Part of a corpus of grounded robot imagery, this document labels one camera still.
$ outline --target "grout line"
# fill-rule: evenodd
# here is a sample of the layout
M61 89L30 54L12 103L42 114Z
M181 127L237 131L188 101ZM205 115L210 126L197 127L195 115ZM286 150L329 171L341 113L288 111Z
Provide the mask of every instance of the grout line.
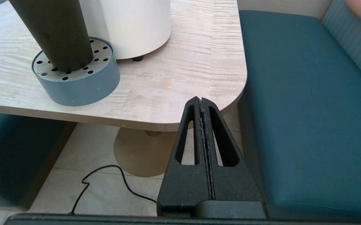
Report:
M53 167L53 168L56 168L56 169L66 169L66 170L71 170L71 171L80 171L80 172L91 172L91 171L88 171L88 170L77 170L77 169L70 169L70 168L60 168L60 167ZM96 173L104 173L104 174L113 174L113 175L121 175L121 173L112 173L112 172L96 172ZM153 178L153 179L160 179L162 180L162 178L159 178L159 177L138 177L136 175L131 175L131 174L124 174L125 176L128 176L128 177L135 177L135 178Z

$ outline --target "light wood table top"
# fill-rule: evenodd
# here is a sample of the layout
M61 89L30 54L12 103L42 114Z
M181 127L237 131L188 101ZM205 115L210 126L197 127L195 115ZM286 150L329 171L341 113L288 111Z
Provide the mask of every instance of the light wood table top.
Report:
M0 113L152 131L176 131L186 101L225 113L247 80L236 0L172 0L168 42L141 62L119 60L120 82L86 106L53 102L31 70L41 50L9 2L0 5Z

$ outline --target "black cable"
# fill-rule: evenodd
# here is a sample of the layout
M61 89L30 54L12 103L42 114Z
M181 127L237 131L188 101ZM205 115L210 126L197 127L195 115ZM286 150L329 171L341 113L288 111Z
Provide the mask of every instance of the black cable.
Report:
M85 182L85 180L86 180L90 175L92 175L92 174L94 174L95 172L97 172L97 171L99 171L99 170L101 170L101 169L104 169L104 168L118 168L118 169L121 171L122 178L124 179L124 183L125 183L125 185L126 185L126 188L129 190L129 192L131 192L132 194L134 194L134 195L136 195L136 196L138 196L138 197L140 197L140 198L144 198L144 199L147 199L147 200L149 200L149 201L152 201L152 202L154 202L155 204L157 203L157 201L155 201L154 199L148 198L148 197L143 196L143 195L139 195L138 193L132 191L132 190L130 189L128 183L126 182L125 174L124 174L122 168L120 168L120 167L117 166L117 165L106 165L106 166L103 166L103 167L100 167L100 168L97 168L97 169L93 170L92 172L90 172L88 175L86 175L86 176L82 179L82 184L85 184L86 187L84 187L84 188L83 188L83 191L79 194L78 199L76 199L75 204L74 204L74 207L72 208L72 211L71 211L69 214L72 214L72 215L75 214L75 208L76 208L76 206L78 205L79 199L82 197L82 195L83 195L83 193L86 191L86 189L90 186L90 183L89 183L89 182Z

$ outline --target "table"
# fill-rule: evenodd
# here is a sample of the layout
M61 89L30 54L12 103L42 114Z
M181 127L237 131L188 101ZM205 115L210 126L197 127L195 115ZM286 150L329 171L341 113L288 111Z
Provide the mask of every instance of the table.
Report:
M186 101L205 97L225 114L247 80L236 0L172 0L171 13L166 44L141 62L118 61L121 78L112 94L68 107L53 102L32 73L41 49L3 3L0 113L121 127L114 147L119 164L136 175L163 173Z

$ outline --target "teal upholstery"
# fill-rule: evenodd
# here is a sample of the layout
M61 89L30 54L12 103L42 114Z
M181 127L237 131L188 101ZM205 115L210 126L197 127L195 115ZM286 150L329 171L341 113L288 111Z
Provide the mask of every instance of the teal upholstery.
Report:
M344 0L333 0L322 23L361 70L361 19Z
M314 17L239 13L243 142L270 217L360 219L361 70Z
M0 114L0 207L15 208L37 194L35 183L67 130L67 121Z

